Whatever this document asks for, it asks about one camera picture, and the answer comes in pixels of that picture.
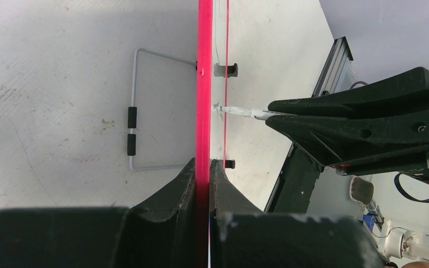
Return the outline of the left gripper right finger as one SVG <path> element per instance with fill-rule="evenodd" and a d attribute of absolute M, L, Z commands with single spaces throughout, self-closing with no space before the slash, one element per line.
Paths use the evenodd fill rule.
<path fill-rule="evenodd" d="M 348 216 L 264 213 L 210 166 L 212 267 L 381 267 L 376 243 Z"/>

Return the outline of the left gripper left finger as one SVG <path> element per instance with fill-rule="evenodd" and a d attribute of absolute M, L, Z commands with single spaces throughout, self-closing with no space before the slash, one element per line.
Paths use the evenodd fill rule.
<path fill-rule="evenodd" d="M 194 161 L 132 207 L 0 210 L 0 267 L 195 267 Z"/>

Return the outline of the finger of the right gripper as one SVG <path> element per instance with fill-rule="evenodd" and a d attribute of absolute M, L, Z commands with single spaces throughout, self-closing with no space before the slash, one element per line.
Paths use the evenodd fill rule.
<path fill-rule="evenodd" d="M 426 109 L 429 109 L 429 70 L 423 67 L 343 92 L 275 100 L 268 105 L 273 112 L 342 118 L 379 118 Z"/>
<path fill-rule="evenodd" d="M 272 116 L 266 125 L 323 166 L 358 165 L 429 150 L 429 110 L 371 119 Z"/>

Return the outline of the black and white marker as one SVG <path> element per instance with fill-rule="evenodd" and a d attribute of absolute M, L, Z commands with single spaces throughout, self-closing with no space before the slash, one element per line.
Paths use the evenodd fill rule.
<path fill-rule="evenodd" d="M 264 111 L 255 108 L 241 108 L 235 106 L 217 107 L 215 111 L 224 112 L 234 116 L 241 116 L 246 118 L 252 118 L 260 121 L 266 121 L 272 116 L 286 116 L 286 113 Z"/>

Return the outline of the red framed whiteboard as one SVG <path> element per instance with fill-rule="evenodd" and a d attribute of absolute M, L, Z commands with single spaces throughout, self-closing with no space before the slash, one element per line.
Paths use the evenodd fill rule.
<path fill-rule="evenodd" d="M 163 267 L 212 267 L 210 261 L 210 166 L 226 159 L 225 107 L 228 79 L 229 1 L 200 1 L 198 18 L 196 155 L 167 186 L 136 206 L 144 225 L 168 247 Z"/>

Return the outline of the aluminium frame rail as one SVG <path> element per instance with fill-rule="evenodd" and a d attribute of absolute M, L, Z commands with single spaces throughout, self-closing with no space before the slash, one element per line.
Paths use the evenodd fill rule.
<path fill-rule="evenodd" d="M 312 98 L 349 90 L 354 83 L 354 60 L 346 36 L 334 40 Z"/>

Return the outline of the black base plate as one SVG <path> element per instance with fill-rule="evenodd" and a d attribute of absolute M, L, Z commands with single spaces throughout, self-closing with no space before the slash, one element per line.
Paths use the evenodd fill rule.
<path fill-rule="evenodd" d="M 314 186 L 324 168 L 291 146 L 265 206 L 266 213 L 305 214 Z"/>

